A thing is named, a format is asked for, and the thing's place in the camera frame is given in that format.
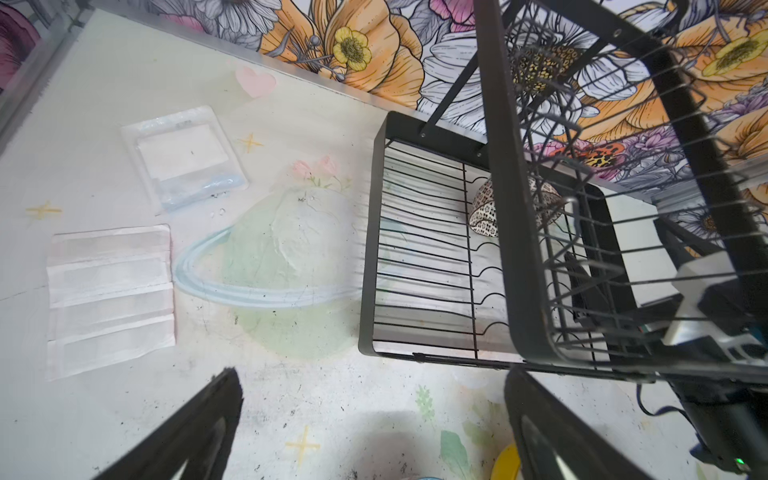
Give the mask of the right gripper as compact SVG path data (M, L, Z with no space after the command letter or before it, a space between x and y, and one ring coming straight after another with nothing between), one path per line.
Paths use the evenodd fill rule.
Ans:
M567 216L564 358L766 359L767 239L750 241L741 266L708 215Z

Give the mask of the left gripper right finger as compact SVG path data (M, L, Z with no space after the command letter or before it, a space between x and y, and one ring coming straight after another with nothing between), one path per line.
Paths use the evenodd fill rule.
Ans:
M647 479L521 367L506 377L504 397L526 479Z

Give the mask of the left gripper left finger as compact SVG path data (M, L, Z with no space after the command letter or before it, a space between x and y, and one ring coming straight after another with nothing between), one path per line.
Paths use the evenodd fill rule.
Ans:
M99 479L221 479L240 423L243 390L224 369Z

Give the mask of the black white patterned bowl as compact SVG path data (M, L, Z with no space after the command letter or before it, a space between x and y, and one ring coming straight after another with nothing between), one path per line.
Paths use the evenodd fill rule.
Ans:
M528 177L527 193L497 194L491 179L477 191L470 209L470 229L489 238L499 237L499 226L511 226L512 221L535 226L537 231L555 223L566 209L565 197L550 183Z

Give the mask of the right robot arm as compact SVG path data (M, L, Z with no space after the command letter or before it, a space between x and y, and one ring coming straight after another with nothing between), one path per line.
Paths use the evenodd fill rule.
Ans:
M738 269L729 253L654 222L677 267L675 294L637 306L619 254L592 263L567 253L578 326L606 347L603 365L663 377L698 444L692 455L751 479L767 476L767 268Z

